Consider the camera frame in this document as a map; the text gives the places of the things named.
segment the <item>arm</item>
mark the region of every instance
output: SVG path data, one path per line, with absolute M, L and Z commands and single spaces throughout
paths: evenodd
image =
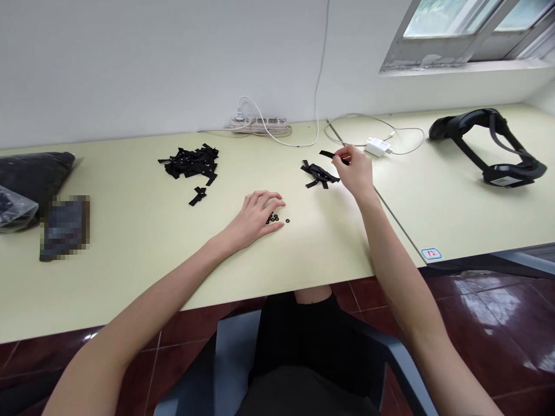
M 75 355 L 46 405 L 43 416 L 113 415 L 127 366 L 140 349 L 187 302 L 204 279 L 236 251 L 284 224 L 266 225 L 285 206 L 277 192 L 245 197 L 241 212 L 217 236 L 116 316 Z
M 336 155 L 333 164 L 364 220 L 378 282 L 438 413 L 502 415 L 453 347 L 434 297 L 393 231 L 372 184 L 372 159 L 354 146 Z

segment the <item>white wall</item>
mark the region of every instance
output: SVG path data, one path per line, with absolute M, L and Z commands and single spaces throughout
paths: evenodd
M 529 97 L 526 102 L 555 116 L 555 80 Z
M 383 77 L 410 0 L 331 0 L 322 117 L 520 102 L 550 68 Z M 0 2 L 0 147 L 313 120 L 325 0 Z

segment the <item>person's left hand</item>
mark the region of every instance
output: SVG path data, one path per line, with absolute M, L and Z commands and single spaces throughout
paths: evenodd
M 285 205 L 282 196 L 277 192 L 256 191 L 247 195 L 241 212 L 218 234 L 218 237 L 232 252 L 242 250 L 260 237 L 277 231 L 285 225 L 282 222 L 266 225 L 270 214 L 277 207 Z

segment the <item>plug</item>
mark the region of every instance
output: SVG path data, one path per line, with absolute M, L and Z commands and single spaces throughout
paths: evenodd
M 381 157 L 384 153 L 391 153 L 392 150 L 390 149 L 391 145 L 389 143 L 384 142 L 378 138 L 368 138 L 366 142 L 368 143 L 364 148 L 365 152 L 374 155 L 375 157 Z
M 235 116 L 235 119 L 237 121 L 243 121 L 245 119 L 243 115 L 243 110 L 241 109 L 241 107 L 237 107 L 237 115 Z

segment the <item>clear plastic bag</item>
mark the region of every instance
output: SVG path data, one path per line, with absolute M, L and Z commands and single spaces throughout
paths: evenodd
M 38 208 L 36 202 L 0 185 L 0 234 L 25 228 Z

